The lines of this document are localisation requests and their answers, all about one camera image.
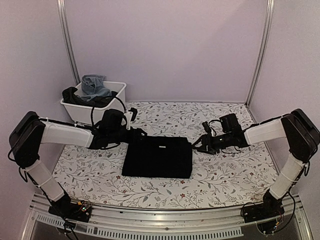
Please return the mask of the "black t-shirt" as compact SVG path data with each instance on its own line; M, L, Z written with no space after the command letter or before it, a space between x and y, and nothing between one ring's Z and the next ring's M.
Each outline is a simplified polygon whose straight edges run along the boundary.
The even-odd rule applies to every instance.
M192 144L186 137L143 136L128 145L121 175L189 179L192 170Z

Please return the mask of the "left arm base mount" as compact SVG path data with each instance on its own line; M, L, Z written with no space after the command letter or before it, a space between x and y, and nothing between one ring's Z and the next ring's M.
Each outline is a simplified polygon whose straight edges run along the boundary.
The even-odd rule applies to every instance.
M50 203L48 212L62 219L75 220L88 223L92 214L92 204L88 201L80 200L73 202L65 192L57 201L47 198Z

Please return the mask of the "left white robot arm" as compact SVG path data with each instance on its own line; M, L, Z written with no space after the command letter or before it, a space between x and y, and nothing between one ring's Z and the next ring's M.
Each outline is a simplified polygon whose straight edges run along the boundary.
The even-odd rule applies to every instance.
M147 133L141 128L129 125L132 113L106 110L101 120L89 124L68 123L40 117L36 112L27 112L9 135L8 159L15 162L29 177L55 209L63 216L74 213L71 198L61 184L54 179L47 164L49 157L43 157L46 145L70 145L90 150L109 150L121 143L134 143Z

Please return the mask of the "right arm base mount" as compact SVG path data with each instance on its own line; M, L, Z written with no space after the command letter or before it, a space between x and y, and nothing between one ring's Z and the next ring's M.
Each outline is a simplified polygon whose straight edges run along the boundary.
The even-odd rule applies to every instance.
M251 205L244 204L240 210L240 215L245 223L274 218L285 213L282 200L284 197L275 198L267 190L262 197L262 203Z

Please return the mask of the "blue denim garment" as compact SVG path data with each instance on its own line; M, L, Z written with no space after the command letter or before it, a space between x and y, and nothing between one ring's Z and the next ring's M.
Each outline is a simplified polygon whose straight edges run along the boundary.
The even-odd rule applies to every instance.
M81 98L86 102L95 97L109 97L112 91L104 86L106 77L104 75L87 74L82 77L81 90L83 96Z

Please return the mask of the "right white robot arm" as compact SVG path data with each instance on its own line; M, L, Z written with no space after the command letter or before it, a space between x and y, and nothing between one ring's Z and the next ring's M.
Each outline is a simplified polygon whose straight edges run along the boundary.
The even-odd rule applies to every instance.
M203 122L205 133L192 144L194 150L215 155L229 147L241 149L279 141L286 144L287 158L282 162L277 179L265 192L265 202L258 208L262 218L269 218L278 210L276 201L289 193L302 174L308 174L311 158L320 146L319 129L300 108L246 128L242 128L234 113L224 115L216 122L220 123L222 134L213 130L210 121Z

